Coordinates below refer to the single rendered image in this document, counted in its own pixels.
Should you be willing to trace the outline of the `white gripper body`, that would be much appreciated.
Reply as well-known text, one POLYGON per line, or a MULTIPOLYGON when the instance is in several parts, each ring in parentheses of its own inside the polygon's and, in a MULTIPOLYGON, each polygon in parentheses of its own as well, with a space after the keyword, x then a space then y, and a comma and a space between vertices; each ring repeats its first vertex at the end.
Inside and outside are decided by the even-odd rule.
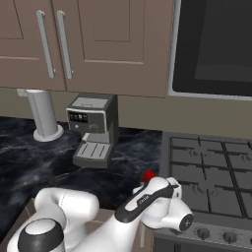
POLYGON ((168 177, 167 181, 171 184, 173 188, 173 198, 182 198, 182 187, 179 182, 174 177, 168 177))

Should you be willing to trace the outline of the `red round object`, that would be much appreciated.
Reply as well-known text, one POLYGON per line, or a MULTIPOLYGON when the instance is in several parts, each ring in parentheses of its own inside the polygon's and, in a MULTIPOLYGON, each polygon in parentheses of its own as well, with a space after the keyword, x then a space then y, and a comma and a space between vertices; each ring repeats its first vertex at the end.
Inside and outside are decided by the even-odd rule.
POLYGON ((147 181, 150 181, 152 178, 154 178, 156 176, 156 174, 151 171, 151 170, 147 170, 144 174, 144 181, 147 182, 147 181))

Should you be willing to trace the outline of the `grey gas hob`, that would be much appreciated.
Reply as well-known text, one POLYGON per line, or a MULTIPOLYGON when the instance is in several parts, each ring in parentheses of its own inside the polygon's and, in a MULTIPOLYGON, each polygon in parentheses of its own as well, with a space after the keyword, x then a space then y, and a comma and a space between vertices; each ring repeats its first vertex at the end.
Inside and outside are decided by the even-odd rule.
POLYGON ((194 221, 183 233, 158 230, 155 252, 252 252, 252 140, 164 132, 159 174, 181 184, 194 221), (223 240, 228 231, 236 242, 223 240))

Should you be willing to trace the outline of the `grey coffee machine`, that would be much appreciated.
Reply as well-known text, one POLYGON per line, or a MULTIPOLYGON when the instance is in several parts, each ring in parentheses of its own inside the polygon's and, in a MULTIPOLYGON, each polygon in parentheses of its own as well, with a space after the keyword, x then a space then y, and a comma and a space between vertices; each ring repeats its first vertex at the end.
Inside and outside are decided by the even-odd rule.
POLYGON ((119 134, 117 95, 79 93, 66 114, 69 129, 81 134, 73 164, 108 168, 119 134))

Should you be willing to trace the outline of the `black microwave oven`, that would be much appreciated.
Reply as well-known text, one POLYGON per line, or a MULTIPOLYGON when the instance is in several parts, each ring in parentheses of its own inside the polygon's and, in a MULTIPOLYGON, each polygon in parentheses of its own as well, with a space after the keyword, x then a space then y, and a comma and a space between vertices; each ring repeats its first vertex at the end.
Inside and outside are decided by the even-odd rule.
POLYGON ((167 93, 252 100, 252 0, 174 0, 167 93))

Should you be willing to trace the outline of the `white paper towel holder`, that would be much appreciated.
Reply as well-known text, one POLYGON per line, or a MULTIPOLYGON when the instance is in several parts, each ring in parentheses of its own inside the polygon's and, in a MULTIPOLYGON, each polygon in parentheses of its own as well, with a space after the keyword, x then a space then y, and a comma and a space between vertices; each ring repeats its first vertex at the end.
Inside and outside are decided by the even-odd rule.
POLYGON ((33 137, 39 142, 51 142, 62 136, 63 128, 57 124, 50 91, 27 90, 36 129, 33 137))

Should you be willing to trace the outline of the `brown wide cupboard door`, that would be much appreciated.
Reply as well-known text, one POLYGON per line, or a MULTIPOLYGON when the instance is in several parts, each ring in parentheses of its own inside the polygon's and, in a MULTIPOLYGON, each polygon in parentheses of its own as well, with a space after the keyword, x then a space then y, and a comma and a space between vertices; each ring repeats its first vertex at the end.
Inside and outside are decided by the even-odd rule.
POLYGON ((52 0, 65 13, 69 92, 164 97, 173 0, 52 0))

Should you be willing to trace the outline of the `brown narrow cupboard door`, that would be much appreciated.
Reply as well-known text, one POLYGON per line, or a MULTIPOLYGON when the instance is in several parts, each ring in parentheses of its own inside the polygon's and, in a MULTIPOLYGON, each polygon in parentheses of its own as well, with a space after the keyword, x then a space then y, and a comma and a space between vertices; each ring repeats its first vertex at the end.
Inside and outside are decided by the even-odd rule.
POLYGON ((66 90, 52 0, 0 0, 0 87, 66 90), (45 14, 53 79, 47 71, 37 10, 45 14))

